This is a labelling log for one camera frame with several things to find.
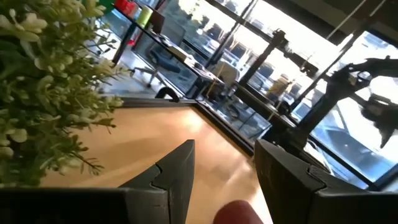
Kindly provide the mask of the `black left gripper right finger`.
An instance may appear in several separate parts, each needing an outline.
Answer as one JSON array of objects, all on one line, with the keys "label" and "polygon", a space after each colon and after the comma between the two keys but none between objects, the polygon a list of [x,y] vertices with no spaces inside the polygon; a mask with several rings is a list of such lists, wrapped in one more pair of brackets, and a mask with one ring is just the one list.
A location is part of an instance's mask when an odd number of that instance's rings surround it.
[{"label": "black left gripper right finger", "polygon": [[343,223],[341,197],[365,192],[265,140],[254,163],[274,223]]}]

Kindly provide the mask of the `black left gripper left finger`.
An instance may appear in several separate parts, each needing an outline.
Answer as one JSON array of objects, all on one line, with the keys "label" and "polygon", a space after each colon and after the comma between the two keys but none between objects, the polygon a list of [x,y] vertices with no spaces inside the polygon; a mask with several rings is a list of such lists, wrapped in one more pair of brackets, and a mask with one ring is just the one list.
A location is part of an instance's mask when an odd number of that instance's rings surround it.
[{"label": "black left gripper left finger", "polygon": [[195,141],[189,139],[144,172],[121,185],[127,188],[130,223],[184,224],[192,194]]}]

